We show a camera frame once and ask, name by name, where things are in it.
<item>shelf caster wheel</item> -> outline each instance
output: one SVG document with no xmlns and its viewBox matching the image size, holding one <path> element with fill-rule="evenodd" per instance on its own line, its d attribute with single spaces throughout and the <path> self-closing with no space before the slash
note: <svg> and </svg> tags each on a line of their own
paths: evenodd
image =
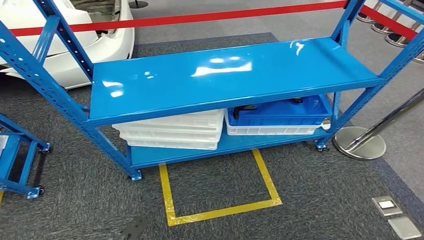
<svg viewBox="0 0 424 240">
<path fill-rule="evenodd" d="M 43 195 L 46 192 L 46 188 L 43 187 L 43 186 L 39 186 L 39 188 L 40 188 L 40 190 L 38 192 L 38 195 L 41 196 L 41 195 Z"/>
<path fill-rule="evenodd" d="M 50 143 L 47 143 L 48 147 L 44 149 L 40 149 L 39 152 L 42 154 L 49 154 L 53 151 L 53 146 Z"/>
<path fill-rule="evenodd" d="M 142 177 L 142 172 L 140 170 L 137 170 L 137 172 L 139 174 L 137 174 L 135 176 L 126 176 L 126 179 L 131 180 L 133 182 L 138 181 L 138 180 L 141 180 L 143 178 Z"/>
<path fill-rule="evenodd" d="M 318 151 L 318 152 L 328 152 L 328 151 L 330 151 L 330 148 L 328 148 L 328 147 L 322 147 L 322 148 L 316 148 L 316 150 Z"/>
</svg>

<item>stanchion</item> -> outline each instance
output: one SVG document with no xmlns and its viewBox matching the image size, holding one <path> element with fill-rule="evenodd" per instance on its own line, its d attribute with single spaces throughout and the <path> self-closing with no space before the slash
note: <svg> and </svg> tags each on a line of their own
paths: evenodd
<svg viewBox="0 0 424 240">
<path fill-rule="evenodd" d="M 412 31 L 416 31 L 421 26 L 421 23 L 415 22 L 410 29 Z M 391 45 L 395 45 L 396 47 L 405 47 L 410 42 L 406 37 L 397 34 L 397 33 L 390 33 L 389 35 L 385 36 L 384 39 Z"/>
<path fill-rule="evenodd" d="M 422 51 L 418 56 L 416 56 L 414 59 L 412 59 L 412 61 L 419 63 L 419 64 L 424 64 L 424 51 Z"/>
<path fill-rule="evenodd" d="M 386 143 L 379 133 L 422 102 L 424 102 L 424 88 L 370 129 L 359 126 L 341 128 L 333 138 L 335 147 L 343 154 L 358 160 L 381 157 L 386 152 Z"/>
<path fill-rule="evenodd" d="M 403 2 L 403 5 L 408 7 L 409 5 L 411 5 L 412 1 L 413 0 L 405 0 Z M 394 20 L 394 21 L 397 21 L 401 17 L 401 15 L 402 15 L 402 13 L 396 12 L 396 14 L 391 19 Z M 388 28 L 387 26 L 384 26 L 383 24 L 381 24 L 379 22 L 376 22 L 373 25 L 371 25 L 371 29 L 376 31 L 379 34 L 391 34 L 391 33 L 393 33 L 393 31 L 390 28 Z"/>
<path fill-rule="evenodd" d="M 375 10 L 375 11 L 378 11 L 379 8 L 382 6 L 382 4 L 383 3 L 381 3 L 381 2 L 377 2 L 372 9 Z M 375 20 L 371 19 L 368 15 L 366 15 L 362 12 L 360 12 L 360 13 L 358 13 L 358 15 L 356 15 L 356 19 L 358 19 L 361 22 L 368 23 L 368 24 L 373 24 L 373 23 L 376 22 Z"/>
</svg>

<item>metal floor plate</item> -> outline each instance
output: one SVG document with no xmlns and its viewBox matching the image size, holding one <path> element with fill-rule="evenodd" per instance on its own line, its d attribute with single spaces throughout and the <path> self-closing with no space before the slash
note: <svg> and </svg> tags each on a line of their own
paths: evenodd
<svg viewBox="0 0 424 240">
<path fill-rule="evenodd" d="M 406 216 L 389 219 L 388 224 L 390 224 L 402 240 L 414 239 L 422 236 L 414 223 Z"/>
</svg>

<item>shelving unit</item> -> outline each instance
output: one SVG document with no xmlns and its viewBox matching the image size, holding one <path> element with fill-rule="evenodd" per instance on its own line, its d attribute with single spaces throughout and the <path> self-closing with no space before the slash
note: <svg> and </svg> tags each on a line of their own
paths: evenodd
<svg viewBox="0 0 424 240">
<path fill-rule="evenodd" d="M 44 188 L 42 186 L 27 186 L 28 175 L 36 152 L 49 153 L 50 143 L 32 135 L 1 113 L 0 126 L 3 127 L 2 131 L 6 131 L 0 132 L 0 136 L 7 136 L 5 147 L 0 153 L 0 191 L 23 194 L 27 199 L 38 198 L 39 195 L 44 193 Z M 15 182 L 9 180 L 9 178 L 22 142 L 28 143 L 28 149 L 19 181 Z"/>
<path fill-rule="evenodd" d="M 140 169 L 145 167 L 255 148 L 313 140 L 323 151 L 336 131 L 424 48 L 421 32 L 382 73 L 371 72 L 346 49 L 349 27 L 364 3 L 349 0 L 328 37 L 93 64 L 53 1 L 34 2 L 47 19 L 34 53 L 0 22 L 0 56 L 134 181 L 142 178 Z M 424 24 L 424 16 L 391 3 L 394 0 L 384 2 Z M 76 103 L 42 66 L 55 32 L 92 81 L 89 108 Z M 361 88 L 364 92 L 339 117 L 341 91 Z M 125 156 L 97 128 L 327 93 L 334 93 L 329 130 L 319 128 L 311 135 L 229 136 L 224 127 L 216 150 L 128 146 Z"/>
</svg>

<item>yellow tape square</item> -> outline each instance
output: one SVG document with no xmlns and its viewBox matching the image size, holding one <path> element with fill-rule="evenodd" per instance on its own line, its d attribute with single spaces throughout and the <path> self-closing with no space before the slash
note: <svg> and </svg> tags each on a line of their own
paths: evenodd
<svg viewBox="0 0 424 240">
<path fill-rule="evenodd" d="M 264 159 L 258 149 L 252 150 L 253 156 L 256 160 L 257 167 L 265 182 L 271 199 L 265 201 L 258 201 L 239 206 L 226 207 L 218 210 L 206 211 L 186 216 L 175 216 L 175 207 L 171 193 L 170 179 L 168 176 L 168 169 L 165 164 L 159 166 L 160 180 L 162 183 L 163 201 L 165 204 L 166 219 L 168 226 L 175 226 L 180 224 L 193 223 L 208 219 L 219 218 L 223 216 L 245 213 L 253 210 L 274 207 L 283 204 L 277 189 L 274 186 L 270 173 L 265 165 Z"/>
</svg>

